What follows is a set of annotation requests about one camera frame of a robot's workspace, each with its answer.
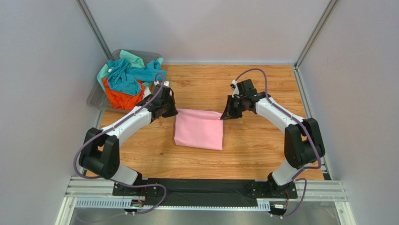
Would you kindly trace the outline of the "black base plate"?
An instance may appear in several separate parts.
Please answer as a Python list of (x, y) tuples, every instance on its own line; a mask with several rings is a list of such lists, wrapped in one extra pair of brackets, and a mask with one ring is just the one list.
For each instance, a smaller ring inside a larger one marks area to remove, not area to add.
[(162, 206), (252, 207), (257, 199), (297, 199), (296, 186), (290, 183), (276, 189), (266, 181), (155, 179), (140, 180), (142, 188), (115, 184), (114, 196), (136, 196), (146, 205), (155, 205), (162, 196)]

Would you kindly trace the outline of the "pink t shirt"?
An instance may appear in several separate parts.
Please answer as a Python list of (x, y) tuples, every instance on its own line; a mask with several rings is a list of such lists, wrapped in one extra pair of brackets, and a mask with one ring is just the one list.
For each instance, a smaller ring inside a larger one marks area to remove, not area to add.
[(214, 111), (178, 109), (174, 141), (178, 146), (223, 149), (222, 114)]

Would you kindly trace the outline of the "teal blue t shirt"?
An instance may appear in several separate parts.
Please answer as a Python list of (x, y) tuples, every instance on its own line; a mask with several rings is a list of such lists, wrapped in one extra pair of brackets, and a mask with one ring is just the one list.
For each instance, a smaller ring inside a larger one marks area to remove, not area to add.
[(128, 94), (138, 95), (142, 91), (141, 82), (154, 82), (162, 80), (166, 72), (162, 70), (163, 58), (152, 60), (145, 67), (133, 66), (128, 59), (108, 61), (107, 66), (111, 70), (107, 77), (107, 83), (111, 90)]

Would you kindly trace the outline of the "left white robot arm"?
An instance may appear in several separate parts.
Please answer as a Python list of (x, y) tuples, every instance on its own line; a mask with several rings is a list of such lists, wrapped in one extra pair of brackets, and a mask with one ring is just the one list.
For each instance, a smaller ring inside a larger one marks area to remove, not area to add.
[(128, 114), (104, 127), (91, 128), (74, 163), (104, 178), (124, 186), (139, 186), (142, 174), (120, 161), (120, 146), (139, 129), (158, 118), (178, 114), (170, 82), (157, 83), (153, 94), (139, 102)]

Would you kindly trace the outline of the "aluminium frame rail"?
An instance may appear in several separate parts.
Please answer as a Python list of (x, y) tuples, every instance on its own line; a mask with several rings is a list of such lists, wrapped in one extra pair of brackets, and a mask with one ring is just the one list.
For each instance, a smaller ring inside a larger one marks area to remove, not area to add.
[[(88, 180), (73, 176), (70, 179), (63, 207), (71, 203), (77, 206), (77, 200), (83, 199), (87, 205), (93, 203), (99, 207), (128, 207), (128, 200), (136, 200), (133, 196), (113, 196), (114, 184), (109, 180)], [(355, 225), (351, 208), (343, 184), (339, 180), (309, 180), (305, 191), (304, 202), (335, 202), (339, 221), (342, 225)]]

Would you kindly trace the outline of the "orange t shirt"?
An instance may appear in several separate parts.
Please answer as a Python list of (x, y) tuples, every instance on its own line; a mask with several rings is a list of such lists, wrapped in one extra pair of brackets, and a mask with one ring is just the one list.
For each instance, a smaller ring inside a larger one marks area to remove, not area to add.
[(102, 82), (105, 89), (105, 95), (115, 109), (131, 111), (140, 101), (143, 100), (145, 86), (142, 81), (138, 81), (141, 91), (137, 95), (129, 95), (110, 89), (107, 83), (107, 78), (104, 78)]

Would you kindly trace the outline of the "mint green t shirt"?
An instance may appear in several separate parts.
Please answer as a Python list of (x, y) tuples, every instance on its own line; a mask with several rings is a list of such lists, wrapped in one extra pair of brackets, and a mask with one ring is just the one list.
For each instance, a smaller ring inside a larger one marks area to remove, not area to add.
[[(138, 57), (132, 53), (129, 53), (126, 50), (118, 49), (115, 52), (113, 52), (112, 56), (114, 57), (114, 60), (110, 60), (110, 61), (116, 61), (119, 59), (128, 59), (129, 62), (135, 67), (143, 68), (146, 66), (141, 57)], [(105, 89), (104, 89), (102, 80), (104, 78), (107, 78), (109, 75), (109, 72), (111, 71), (108, 68), (107, 63), (102, 67), (102, 69), (100, 70), (100, 72), (97, 75), (97, 81), (101, 85), (101, 88), (103, 90), (105, 90)]]

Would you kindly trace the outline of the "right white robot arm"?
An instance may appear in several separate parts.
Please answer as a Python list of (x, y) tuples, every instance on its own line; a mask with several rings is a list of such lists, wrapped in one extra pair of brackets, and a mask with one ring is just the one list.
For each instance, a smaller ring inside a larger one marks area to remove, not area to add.
[(302, 171), (313, 169), (312, 163), (321, 167), (325, 148), (318, 122), (314, 118), (297, 116), (270, 95), (258, 92), (250, 79), (231, 84), (232, 95), (228, 96), (221, 120), (241, 118), (243, 112), (251, 111), (274, 124), (284, 134), (284, 156), (281, 165), (268, 176), (274, 186), (292, 182)]

